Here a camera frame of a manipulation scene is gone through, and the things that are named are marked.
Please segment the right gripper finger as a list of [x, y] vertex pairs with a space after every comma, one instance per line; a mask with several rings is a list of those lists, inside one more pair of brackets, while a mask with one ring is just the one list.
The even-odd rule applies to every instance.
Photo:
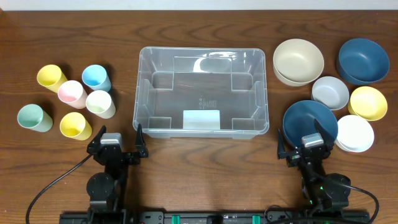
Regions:
[[314, 125], [315, 129], [322, 137], [324, 144], [327, 146], [334, 146], [335, 140], [333, 136], [327, 130], [325, 130], [316, 119], [314, 119]]
[[278, 130], [278, 146], [277, 146], [277, 158], [278, 159], [285, 159], [287, 157], [284, 139], [280, 130]]

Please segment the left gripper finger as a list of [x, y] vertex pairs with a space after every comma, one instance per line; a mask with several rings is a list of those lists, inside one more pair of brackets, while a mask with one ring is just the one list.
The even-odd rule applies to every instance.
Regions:
[[98, 134], [88, 144], [86, 150], [88, 154], [97, 154], [101, 151], [101, 138], [105, 132], [106, 132], [106, 126], [103, 125], [99, 130]]
[[144, 133], [142, 132], [142, 125], [137, 126], [137, 135], [135, 141], [136, 150], [140, 157], [149, 157], [149, 151], [144, 140]]

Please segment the dark blue bowl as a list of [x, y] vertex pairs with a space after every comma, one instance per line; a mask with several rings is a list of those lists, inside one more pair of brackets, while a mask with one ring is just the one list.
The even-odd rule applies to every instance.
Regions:
[[302, 147], [302, 138], [317, 131], [314, 125], [315, 119], [335, 141], [338, 135], [338, 122], [333, 112], [319, 102], [303, 100], [291, 105], [283, 117], [283, 132], [287, 142], [293, 147]]
[[384, 79], [390, 70], [387, 52], [376, 42], [355, 38], [345, 42], [336, 58], [340, 77], [354, 85], [369, 85]]

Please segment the beige large bowl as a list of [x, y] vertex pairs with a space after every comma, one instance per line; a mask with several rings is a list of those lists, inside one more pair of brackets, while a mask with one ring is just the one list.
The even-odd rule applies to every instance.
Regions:
[[316, 80], [325, 66], [323, 54], [304, 39], [289, 39], [279, 44], [273, 54], [276, 77], [288, 86], [304, 86]]

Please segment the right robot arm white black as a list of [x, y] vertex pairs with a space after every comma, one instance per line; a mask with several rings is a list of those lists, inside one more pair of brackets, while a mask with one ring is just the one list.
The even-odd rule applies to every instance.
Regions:
[[297, 167], [302, 175], [302, 191], [311, 207], [306, 217], [319, 217], [322, 213], [338, 213], [349, 205], [350, 179], [342, 174], [326, 174], [322, 161], [334, 146], [332, 135], [315, 120], [316, 133], [304, 137], [304, 145], [286, 151], [284, 137], [278, 132], [277, 157], [285, 159], [289, 167]]

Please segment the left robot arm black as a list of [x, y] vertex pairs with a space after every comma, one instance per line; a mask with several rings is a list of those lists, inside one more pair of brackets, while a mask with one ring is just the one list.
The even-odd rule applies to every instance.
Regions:
[[142, 158], [149, 156], [141, 125], [137, 128], [135, 147], [134, 152], [123, 152], [121, 134], [107, 133], [105, 126], [88, 144], [87, 153], [93, 156], [97, 163], [104, 166], [104, 172], [93, 175], [86, 185], [92, 210], [116, 211], [121, 209], [128, 167], [139, 165]]

